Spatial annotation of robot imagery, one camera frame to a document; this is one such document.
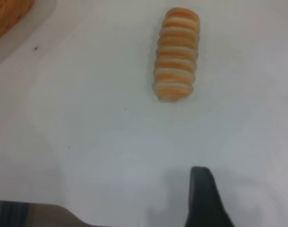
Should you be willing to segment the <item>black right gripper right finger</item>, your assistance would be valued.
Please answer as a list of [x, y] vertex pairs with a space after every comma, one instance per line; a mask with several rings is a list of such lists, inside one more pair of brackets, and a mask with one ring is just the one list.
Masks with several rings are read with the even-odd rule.
[[212, 172], [194, 166], [190, 172], [188, 217], [186, 227], [233, 227]]

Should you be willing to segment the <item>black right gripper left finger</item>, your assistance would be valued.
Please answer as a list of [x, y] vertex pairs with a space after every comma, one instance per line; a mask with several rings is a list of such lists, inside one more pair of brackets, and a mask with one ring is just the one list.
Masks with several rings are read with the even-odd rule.
[[88, 227], [67, 209], [49, 204], [0, 201], [0, 227]]

